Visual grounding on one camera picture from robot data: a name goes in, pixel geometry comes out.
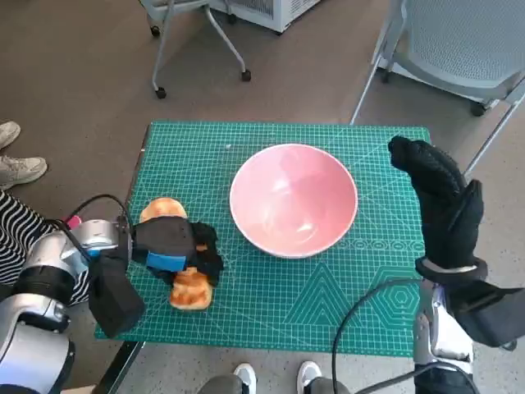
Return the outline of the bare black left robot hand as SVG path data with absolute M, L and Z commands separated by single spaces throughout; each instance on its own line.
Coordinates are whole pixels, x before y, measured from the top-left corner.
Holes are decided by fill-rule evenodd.
M 195 268 L 215 287 L 224 269 L 214 227 L 178 216 L 152 218 L 135 225 L 132 260 L 170 286 L 177 274 Z

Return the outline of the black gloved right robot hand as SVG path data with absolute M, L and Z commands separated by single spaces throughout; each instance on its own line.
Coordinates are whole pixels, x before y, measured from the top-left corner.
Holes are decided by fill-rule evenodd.
M 423 140 L 396 136 L 388 149 L 391 164 L 409 175 L 418 197 L 426 260 L 445 270 L 475 266 L 481 182 L 466 181 L 447 153 Z

